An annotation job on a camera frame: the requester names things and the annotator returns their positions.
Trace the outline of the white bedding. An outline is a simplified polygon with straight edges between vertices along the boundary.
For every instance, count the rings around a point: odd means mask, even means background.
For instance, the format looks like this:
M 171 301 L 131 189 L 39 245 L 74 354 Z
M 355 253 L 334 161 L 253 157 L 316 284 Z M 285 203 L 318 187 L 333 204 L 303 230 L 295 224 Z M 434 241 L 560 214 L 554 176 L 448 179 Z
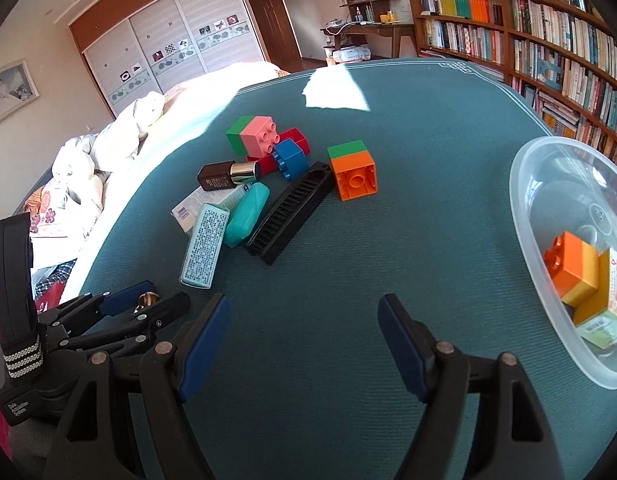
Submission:
M 239 90 L 286 76 L 269 62 L 238 62 L 151 91 L 96 133 L 67 140 L 21 209 L 31 216 L 33 298 L 41 309 L 54 284 L 126 206 L 145 177 L 182 144 L 197 138 Z

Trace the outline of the brown wooden door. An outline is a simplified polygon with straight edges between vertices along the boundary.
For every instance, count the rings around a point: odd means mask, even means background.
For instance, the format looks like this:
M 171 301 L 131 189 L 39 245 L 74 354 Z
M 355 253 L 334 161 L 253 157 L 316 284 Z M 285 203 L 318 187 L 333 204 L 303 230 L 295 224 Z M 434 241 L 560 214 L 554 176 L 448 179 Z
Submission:
M 284 0 L 249 0 L 269 61 L 287 72 L 303 70 Z

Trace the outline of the blue toy brick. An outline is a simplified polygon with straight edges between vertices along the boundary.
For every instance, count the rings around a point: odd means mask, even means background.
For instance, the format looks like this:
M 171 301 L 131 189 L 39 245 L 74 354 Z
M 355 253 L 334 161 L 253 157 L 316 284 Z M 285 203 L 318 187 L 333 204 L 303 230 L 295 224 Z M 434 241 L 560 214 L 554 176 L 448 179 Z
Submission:
M 291 139 L 276 144 L 272 155 L 278 170 L 287 181 L 298 180 L 309 170 L 309 163 L 302 148 Z

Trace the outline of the wooden bookshelf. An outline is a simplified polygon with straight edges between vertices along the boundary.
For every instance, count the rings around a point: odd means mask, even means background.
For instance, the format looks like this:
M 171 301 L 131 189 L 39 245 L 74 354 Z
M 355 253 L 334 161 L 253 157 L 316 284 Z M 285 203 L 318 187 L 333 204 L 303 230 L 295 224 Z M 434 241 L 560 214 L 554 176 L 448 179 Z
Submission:
M 617 40 L 558 0 L 409 0 L 420 55 L 476 62 L 552 133 L 617 165 Z

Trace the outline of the light blue patterned box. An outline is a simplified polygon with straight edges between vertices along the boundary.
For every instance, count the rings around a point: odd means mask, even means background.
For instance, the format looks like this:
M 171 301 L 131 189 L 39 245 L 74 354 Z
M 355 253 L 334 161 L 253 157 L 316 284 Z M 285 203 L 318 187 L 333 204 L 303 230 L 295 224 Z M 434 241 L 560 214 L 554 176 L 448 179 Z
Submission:
M 211 204 L 201 208 L 182 264 L 179 277 L 182 284 L 211 288 L 228 219 L 229 212 L 225 209 Z

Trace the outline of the white red carton box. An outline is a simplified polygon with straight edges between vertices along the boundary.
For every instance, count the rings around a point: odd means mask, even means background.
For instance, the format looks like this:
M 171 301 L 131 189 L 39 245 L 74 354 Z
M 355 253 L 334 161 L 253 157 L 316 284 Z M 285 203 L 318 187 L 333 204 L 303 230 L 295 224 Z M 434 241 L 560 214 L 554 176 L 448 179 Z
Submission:
M 191 230 L 194 229 L 201 209 L 205 205 L 212 205 L 232 214 L 250 188 L 250 184 L 242 184 L 231 190 L 209 192 L 198 186 L 194 192 L 189 194 L 185 200 L 182 200 L 171 210 L 171 215 L 177 221 L 180 228 L 186 234 L 190 234 Z

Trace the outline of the yellow medicine box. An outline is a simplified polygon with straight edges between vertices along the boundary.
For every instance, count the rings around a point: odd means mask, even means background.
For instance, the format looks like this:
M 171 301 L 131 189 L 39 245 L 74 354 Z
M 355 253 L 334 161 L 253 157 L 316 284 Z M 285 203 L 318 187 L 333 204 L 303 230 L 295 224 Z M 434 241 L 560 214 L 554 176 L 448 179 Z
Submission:
M 613 248 L 599 257 L 598 290 L 575 309 L 574 325 L 581 326 L 600 314 L 617 318 L 617 251 Z

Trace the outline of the black comb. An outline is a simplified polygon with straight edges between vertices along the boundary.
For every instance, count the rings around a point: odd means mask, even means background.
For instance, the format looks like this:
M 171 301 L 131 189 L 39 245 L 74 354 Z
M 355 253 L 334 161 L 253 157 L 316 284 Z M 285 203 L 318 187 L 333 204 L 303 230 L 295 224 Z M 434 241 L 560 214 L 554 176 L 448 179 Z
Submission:
M 271 266 L 334 188 L 333 170 L 325 162 L 315 162 L 277 198 L 251 234 L 246 250 Z

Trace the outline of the white sliding wardrobe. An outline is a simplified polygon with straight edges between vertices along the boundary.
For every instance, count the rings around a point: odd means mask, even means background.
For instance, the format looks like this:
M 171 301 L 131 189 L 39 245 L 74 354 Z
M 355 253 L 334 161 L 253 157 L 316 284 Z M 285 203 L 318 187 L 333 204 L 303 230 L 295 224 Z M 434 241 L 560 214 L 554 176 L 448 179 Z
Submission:
M 99 0 L 70 26 L 112 114 L 264 52 L 246 0 Z

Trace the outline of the green white small packet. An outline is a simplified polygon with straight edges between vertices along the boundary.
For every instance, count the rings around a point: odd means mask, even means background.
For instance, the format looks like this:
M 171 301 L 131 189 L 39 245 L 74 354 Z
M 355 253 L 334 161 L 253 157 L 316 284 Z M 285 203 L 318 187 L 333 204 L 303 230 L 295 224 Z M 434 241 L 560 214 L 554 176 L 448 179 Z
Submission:
M 604 311 L 577 326 L 577 333 L 601 350 L 617 345 L 617 316 Z

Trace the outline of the teal oval case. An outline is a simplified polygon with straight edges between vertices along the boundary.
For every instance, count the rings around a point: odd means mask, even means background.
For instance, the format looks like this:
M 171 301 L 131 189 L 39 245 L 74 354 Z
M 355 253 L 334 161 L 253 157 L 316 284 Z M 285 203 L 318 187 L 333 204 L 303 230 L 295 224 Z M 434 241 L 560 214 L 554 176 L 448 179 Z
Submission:
M 258 182 L 250 186 L 230 215 L 224 234 L 226 246 L 235 248 L 251 235 L 268 198 L 269 188 L 265 184 Z

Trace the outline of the green orange toy brick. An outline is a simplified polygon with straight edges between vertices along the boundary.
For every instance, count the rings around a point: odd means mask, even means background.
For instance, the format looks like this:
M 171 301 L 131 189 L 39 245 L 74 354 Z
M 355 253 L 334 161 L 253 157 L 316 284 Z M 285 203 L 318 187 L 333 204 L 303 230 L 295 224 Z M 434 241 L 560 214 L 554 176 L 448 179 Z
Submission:
M 340 200 L 347 202 L 378 192 L 377 170 L 362 140 L 327 148 Z

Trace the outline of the framed wedding photo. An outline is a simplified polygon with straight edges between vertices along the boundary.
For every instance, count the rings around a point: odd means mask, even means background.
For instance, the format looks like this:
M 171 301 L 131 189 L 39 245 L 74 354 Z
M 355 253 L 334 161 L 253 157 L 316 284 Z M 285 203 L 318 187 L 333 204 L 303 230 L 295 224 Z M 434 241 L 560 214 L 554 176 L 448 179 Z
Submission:
M 24 60 L 0 67 L 0 122 L 38 98 L 39 92 Z

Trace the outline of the green pink toy brick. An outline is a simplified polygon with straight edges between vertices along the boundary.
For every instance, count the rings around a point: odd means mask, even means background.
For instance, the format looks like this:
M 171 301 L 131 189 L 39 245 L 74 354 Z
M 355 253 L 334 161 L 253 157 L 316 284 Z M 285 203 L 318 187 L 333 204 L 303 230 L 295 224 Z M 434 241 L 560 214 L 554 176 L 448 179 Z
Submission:
M 237 155 L 262 158 L 272 154 L 280 137 L 270 116 L 242 116 L 226 132 Z

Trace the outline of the brown lipstick tube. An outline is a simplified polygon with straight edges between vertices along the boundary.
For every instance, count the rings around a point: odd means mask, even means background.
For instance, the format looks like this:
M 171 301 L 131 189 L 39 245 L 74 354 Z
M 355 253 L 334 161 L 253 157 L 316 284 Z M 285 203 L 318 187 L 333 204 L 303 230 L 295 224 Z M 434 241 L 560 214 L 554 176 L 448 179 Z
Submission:
M 198 183 L 206 191 L 229 190 L 240 184 L 258 181 L 261 168 L 258 162 L 214 162 L 204 165 L 198 174 Z

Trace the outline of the wooden desk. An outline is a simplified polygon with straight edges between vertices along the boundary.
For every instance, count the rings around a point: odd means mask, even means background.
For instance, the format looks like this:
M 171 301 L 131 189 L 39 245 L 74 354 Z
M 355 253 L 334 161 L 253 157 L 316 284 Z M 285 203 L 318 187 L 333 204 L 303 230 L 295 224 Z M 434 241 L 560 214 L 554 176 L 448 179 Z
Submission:
M 322 33 L 327 38 L 327 44 L 333 50 L 342 47 L 361 46 L 368 37 L 385 37 L 391 40 L 390 58 L 398 58 L 401 55 L 402 38 L 411 40 L 414 49 L 417 49 L 415 27 L 412 23 L 341 23 L 335 26 L 322 28 Z

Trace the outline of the teal table mat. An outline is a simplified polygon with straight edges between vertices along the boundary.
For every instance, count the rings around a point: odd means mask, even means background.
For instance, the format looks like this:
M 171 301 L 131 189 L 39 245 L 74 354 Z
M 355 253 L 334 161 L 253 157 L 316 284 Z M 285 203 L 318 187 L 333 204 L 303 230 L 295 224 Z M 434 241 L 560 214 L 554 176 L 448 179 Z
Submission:
M 200 168 L 228 159 L 227 129 L 268 115 L 298 128 L 316 160 L 359 140 L 378 192 L 330 194 L 272 264 L 224 249 L 213 280 L 231 303 L 227 337 L 191 425 L 221 479 L 390 479 L 423 414 L 377 322 L 399 296 L 435 336 L 475 356 L 513 352 L 537 390 L 569 479 L 617 432 L 617 390 L 589 380 L 545 314 L 519 247 L 509 171 L 543 136 L 516 92 L 461 63 L 377 62 L 295 74 L 202 101 L 183 146 L 139 185 L 103 244 L 78 259 L 74 292 L 148 280 L 182 287 L 187 238 L 172 208 Z

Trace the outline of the orange yellow toy brick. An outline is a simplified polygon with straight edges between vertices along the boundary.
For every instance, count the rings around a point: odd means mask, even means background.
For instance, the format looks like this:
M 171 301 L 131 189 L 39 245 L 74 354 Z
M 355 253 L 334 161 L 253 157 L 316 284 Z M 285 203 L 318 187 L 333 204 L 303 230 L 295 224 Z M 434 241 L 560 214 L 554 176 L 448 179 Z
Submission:
M 544 263 L 564 304 L 577 308 L 599 287 L 597 250 L 569 231 L 562 232 L 544 252 Z

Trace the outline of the clear plastic bowl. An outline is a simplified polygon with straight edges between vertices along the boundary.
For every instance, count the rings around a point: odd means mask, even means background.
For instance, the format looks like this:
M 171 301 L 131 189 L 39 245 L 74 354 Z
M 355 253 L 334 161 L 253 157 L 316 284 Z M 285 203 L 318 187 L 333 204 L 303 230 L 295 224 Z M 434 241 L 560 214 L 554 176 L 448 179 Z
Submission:
M 617 389 L 617 167 L 579 141 L 535 139 L 514 158 L 509 198 L 551 325 L 592 382 Z

